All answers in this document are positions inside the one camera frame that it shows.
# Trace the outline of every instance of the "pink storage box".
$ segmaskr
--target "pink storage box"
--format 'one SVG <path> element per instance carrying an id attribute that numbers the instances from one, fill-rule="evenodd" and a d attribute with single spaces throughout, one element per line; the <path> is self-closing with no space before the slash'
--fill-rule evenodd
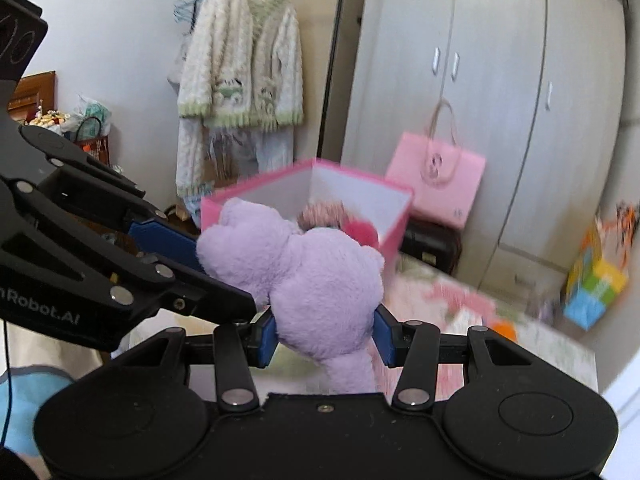
<path id="1" fill-rule="evenodd" d="M 378 231 L 378 250 L 386 267 L 393 264 L 409 219 L 414 192 L 382 177 L 338 166 L 318 158 L 284 170 L 264 173 L 202 200 L 202 230 L 218 222 L 231 197 L 264 204 L 295 221 L 309 202 L 342 200 L 345 207 L 369 220 Z"/>

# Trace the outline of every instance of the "wooden headboard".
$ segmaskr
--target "wooden headboard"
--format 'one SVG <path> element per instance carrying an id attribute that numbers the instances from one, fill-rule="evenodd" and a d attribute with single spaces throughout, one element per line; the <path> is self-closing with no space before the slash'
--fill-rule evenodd
<path id="1" fill-rule="evenodd" d="M 55 72 L 43 72 L 20 79 L 9 101 L 9 116 L 15 121 L 33 118 L 40 101 L 43 113 L 56 109 Z"/>

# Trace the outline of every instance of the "cabinet handle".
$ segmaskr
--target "cabinet handle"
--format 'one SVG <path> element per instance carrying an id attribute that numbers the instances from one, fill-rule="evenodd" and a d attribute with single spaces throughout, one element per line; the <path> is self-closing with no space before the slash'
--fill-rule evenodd
<path id="1" fill-rule="evenodd" d="M 549 81 L 549 85 L 546 87 L 546 103 L 545 108 L 551 110 L 551 96 L 554 93 L 554 84 Z"/>
<path id="2" fill-rule="evenodd" d="M 433 52 L 433 63 L 431 63 L 431 71 L 433 75 L 438 75 L 438 67 L 440 66 L 440 49 L 436 47 Z"/>
<path id="3" fill-rule="evenodd" d="M 460 65 L 460 54 L 457 52 L 453 55 L 453 68 L 451 69 L 451 80 L 453 82 L 458 79 L 458 66 Z"/>
<path id="4" fill-rule="evenodd" d="M 536 288 L 536 282 L 532 282 L 531 280 L 528 280 L 527 278 L 521 278 L 517 274 L 513 277 L 513 281 L 515 282 L 516 285 L 519 285 L 519 286 L 524 286 L 526 288 L 531 288 L 531 289 L 535 289 Z"/>

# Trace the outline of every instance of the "sweater sleeve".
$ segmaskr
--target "sweater sleeve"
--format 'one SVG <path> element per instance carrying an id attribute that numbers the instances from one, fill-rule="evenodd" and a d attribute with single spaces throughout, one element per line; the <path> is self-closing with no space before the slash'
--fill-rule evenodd
<path id="1" fill-rule="evenodd" d="M 220 71 L 227 13 L 224 0 L 203 0 L 184 62 L 178 113 L 180 117 L 209 117 L 212 113 L 214 76 Z"/>
<path id="2" fill-rule="evenodd" d="M 275 103 L 278 124 L 301 124 L 302 107 L 302 50 L 296 11 L 289 6 L 284 13 L 276 36 L 273 62 L 280 79 Z"/>

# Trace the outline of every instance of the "blue gripper pad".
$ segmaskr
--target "blue gripper pad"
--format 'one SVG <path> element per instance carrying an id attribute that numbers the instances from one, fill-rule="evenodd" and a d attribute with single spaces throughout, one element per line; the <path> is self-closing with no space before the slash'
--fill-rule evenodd
<path id="1" fill-rule="evenodd" d="M 155 220 L 131 224 L 131 236 L 140 251 L 162 254 L 174 262 L 204 272 L 196 256 L 196 238 L 171 229 Z"/>
<path id="2" fill-rule="evenodd" d="M 373 341 L 385 366 L 395 366 L 396 348 L 393 345 L 391 327 L 378 311 L 373 315 Z"/>
<path id="3" fill-rule="evenodd" d="M 278 346 L 278 333 L 276 331 L 276 319 L 271 316 L 267 324 L 262 328 L 262 341 L 258 348 L 258 362 L 260 368 L 266 368 L 273 358 Z"/>

